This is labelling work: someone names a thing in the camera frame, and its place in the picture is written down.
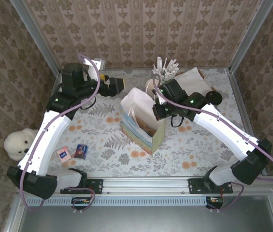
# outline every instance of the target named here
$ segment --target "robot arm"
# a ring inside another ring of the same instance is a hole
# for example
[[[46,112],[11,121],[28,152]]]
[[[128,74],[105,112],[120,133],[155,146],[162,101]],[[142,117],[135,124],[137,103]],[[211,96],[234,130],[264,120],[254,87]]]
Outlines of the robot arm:
[[[244,135],[251,142],[269,154],[272,144],[266,139],[260,142],[257,138],[246,134],[244,131],[223,117],[223,115],[221,115],[221,113],[217,111],[212,104],[209,104],[207,99],[200,93],[195,92],[188,96],[186,92],[181,89],[175,79],[171,79],[163,83],[161,86],[159,86],[159,90],[164,97],[175,103],[202,109],[219,117],[217,119],[206,113],[199,113],[179,108],[166,102],[161,97],[159,97],[159,103],[155,104],[153,107],[157,120],[168,116],[179,115],[181,117],[187,117],[190,121],[194,121],[196,124],[204,127],[215,135],[220,141],[222,141],[239,160],[231,166],[226,165],[212,168],[204,177],[207,178],[204,180],[206,182],[206,186],[210,189],[235,180],[239,180],[245,184],[252,184],[252,182],[267,165],[268,159],[251,144],[242,139],[239,134]],[[219,119],[227,121],[233,126],[235,131],[229,128]]]
[[[93,62],[98,68],[103,68],[104,66],[103,60],[95,59]],[[84,64],[91,65],[88,61],[84,61]],[[45,126],[60,113],[80,104],[81,100],[91,96],[96,89],[98,77],[96,72],[92,70],[93,68],[90,66],[87,72],[83,65],[79,63],[67,64],[62,70],[62,91],[54,93],[50,97],[41,128],[27,154],[19,162],[17,168],[10,166],[7,171],[7,176],[18,188],[20,186],[21,174]],[[87,74],[87,81],[84,80],[83,72]],[[102,96],[115,96],[124,89],[123,79],[109,78],[109,84],[105,82],[108,80],[108,76],[103,75],[101,79],[104,81],[101,81],[98,93]],[[66,170],[66,173],[61,173],[58,176],[49,176],[46,174],[51,156],[54,153],[59,138],[72,121],[76,111],[77,110],[73,110],[57,118],[45,132],[43,139],[37,145],[32,160],[29,162],[24,179],[24,191],[43,199],[48,199],[55,191],[67,187],[76,187],[82,181],[81,172],[73,170]]]

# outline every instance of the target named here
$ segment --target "white teddy bear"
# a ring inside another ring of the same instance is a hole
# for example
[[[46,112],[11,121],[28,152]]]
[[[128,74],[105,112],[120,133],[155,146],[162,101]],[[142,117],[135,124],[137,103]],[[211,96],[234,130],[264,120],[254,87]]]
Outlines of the white teddy bear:
[[[25,128],[22,131],[9,134],[4,141],[4,149],[9,157],[16,161],[22,160],[29,151],[37,133],[37,130]]]

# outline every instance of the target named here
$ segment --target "fern pattern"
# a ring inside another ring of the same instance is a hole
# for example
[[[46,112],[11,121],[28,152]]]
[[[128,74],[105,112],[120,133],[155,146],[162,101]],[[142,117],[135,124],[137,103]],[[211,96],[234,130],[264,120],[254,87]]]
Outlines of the fern pattern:
[[[218,106],[221,113],[231,116],[242,128],[234,95],[231,93],[228,70],[202,70],[210,84],[225,93]],[[149,155],[131,142],[120,128],[120,101],[133,87],[145,89],[151,70],[106,72],[110,77],[125,78],[126,88],[115,97],[97,95],[96,104],[88,110],[78,110],[61,136],[56,150],[66,146],[71,154],[78,144],[88,146],[86,159],[69,161],[67,168],[85,171],[90,177],[113,176],[191,176],[204,175],[213,165],[235,163],[235,156],[215,136],[186,119],[181,127],[173,128],[166,119],[165,140]],[[48,171],[60,173],[61,161],[54,152]]]

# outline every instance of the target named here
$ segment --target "floral tablecloth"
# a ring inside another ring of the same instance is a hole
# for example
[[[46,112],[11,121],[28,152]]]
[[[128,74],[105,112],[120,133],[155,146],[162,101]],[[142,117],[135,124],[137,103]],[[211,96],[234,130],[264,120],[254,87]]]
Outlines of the floral tablecloth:
[[[227,69],[200,69],[205,81],[223,96],[218,106],[220,112],[243,128],[236,101],[228,79]],[[48,172],[55,174],[66,168],[77,168],[89,177],[115,176],[190,176],[204,175],[211,167],[236,162],[236,158],[216,137],[204,128],[184,121],[178,128],[171,127],[166,119],[165,141],[149,155],[132,143],[120,129],[120,101],[133,88],[144,90],[152,78],[151,70],[107,71],[110,77],[124,78],[126,88],[115,97],[97,95],[96,104],[88,110],[78,110],[73,121],[64,131],[56,150],[67,146],[74,155],[78,144],[89,149],[86,159],[71,159],[61,164],[53,154]]]

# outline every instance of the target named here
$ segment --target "gray floor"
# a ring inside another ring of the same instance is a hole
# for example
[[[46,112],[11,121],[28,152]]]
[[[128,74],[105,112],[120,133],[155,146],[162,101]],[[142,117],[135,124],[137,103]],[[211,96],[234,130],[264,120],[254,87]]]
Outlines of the gray floor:
[[[73,213],[70,207],[43,207],[24,214],[20,231],[273,232],[273,216],[267,197],[242,197],[219,213],[192,206],[96,206],[83,213]]]

